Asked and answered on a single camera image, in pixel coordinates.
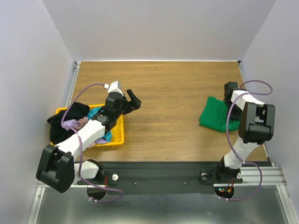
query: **gray floor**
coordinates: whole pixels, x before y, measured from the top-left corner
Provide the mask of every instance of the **gray floor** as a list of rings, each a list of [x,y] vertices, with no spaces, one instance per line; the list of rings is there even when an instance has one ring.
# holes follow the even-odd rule
[[[255,187],[236,187],[234,198]],[[60,194],[47,188],[39,224],[287,224],[275,186],[251,199],[225,202],[213,195],[127,195],[114,203],[88,201],[86,188]]]

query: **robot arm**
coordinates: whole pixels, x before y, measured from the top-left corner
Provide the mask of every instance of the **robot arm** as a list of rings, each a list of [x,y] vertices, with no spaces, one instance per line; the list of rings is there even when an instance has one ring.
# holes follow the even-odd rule
[[[127,100],[121,92],[118,81],[110,86],[106,84],[105,88],[108,89],[105,105],[78,131],[78,136],[82,139],[83,151],[92,142],[109,132],[121,115],[137,110],[141,106],[141,101],[130,89],[127,93],[131,101]],[[80,180],[79,164],[74,164],[79,155],[80,145],[76,134],[56,146],[47,145],[43,149],[36,178],[60,193],[65,192],[73,182]],[[95,161],[90,160],[82,164],[81,176],[84,179],[93,179],[103,174],[102,165]]]
[[[239,89],[236,82],[224,86],[224,102],[228,107],[247,90]],[[234,149],[245,161],[248,155],[265,141],[271,140],[274,131],[275,106],[265,104],[252,95],[241,96],[235,103],[231,118],[240,119],[239,137]],[[235,178],[240,172],[240,161],[232,150],[226,154],[217,167],[218,177]]]

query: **gray wall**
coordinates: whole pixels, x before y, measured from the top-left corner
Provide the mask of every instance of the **gray wall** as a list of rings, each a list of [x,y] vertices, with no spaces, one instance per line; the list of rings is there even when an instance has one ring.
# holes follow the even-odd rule
[[[76,61],[241,60],[275,0],[43,0]]]
[[[0,6],[0,223],[27,223],[46,119],[64,106],[73,60],[39,0]]]
[[[274,89],[257,97],[276,106],[274,137],[267,142],[270,159],[282,166],[288,189],[299,214],[299,1],[277,0],[241,62],[245,80],[261,79]],[[251,91],[266,87],[249,85]]]

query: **blue cloth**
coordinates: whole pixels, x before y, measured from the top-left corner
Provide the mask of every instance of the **blue cloth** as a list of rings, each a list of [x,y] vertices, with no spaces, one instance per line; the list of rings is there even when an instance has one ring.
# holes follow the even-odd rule
[[[101,106],[95,107],[92,110],[90,110],[88,115],[87,115],[88,119],[90,120],[93,117],[93,115],[95,115],[100,109],[101,109]],[[106,139],[107,142],[111,142],[111,139],[112,139],[111,132],[108,132],[107,134],[105,134],[103,136],[103,138]]]

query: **black cloth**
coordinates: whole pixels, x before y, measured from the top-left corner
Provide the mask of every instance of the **black cloth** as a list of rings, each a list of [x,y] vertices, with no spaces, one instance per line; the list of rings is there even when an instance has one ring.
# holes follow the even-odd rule
[[[64,140],[67,140],[69,137],[71,137],[74,132],[72,130],[65,130],[63,127],[61,127],[61,119],[64,115],[65,111],[60,111],[58,114],[50,117],[47,122],[51,125],[50,128],[50,141],[54,144],[58,144]],[[83,117],[86,117],[89,113],[89,106],[75,102],[68,113],[65,116],[66,120],[72,120],[76,119],[79,120]]]

